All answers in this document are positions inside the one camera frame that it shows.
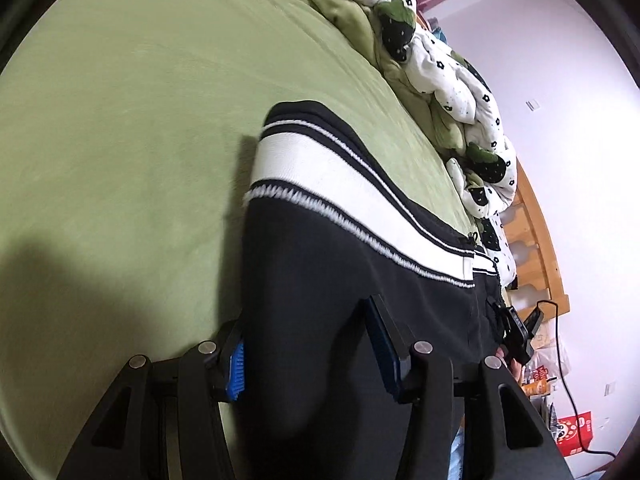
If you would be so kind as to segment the person's right hand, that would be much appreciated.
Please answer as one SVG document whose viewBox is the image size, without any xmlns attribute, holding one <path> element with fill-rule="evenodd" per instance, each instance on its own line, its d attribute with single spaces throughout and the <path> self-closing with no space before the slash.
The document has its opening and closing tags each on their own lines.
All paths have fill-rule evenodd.
<svg viewBox="0 0 640 480">
<path fill-rule="evenodd" d="M 521 364 L 506 354 L 506 350 L 499 347 L 495 353 L 495 356 L 502 362 L 502 364 L 509 370 L 514 380 L 521 385 L 522 383 L 522 371 Z"/>
</svg>

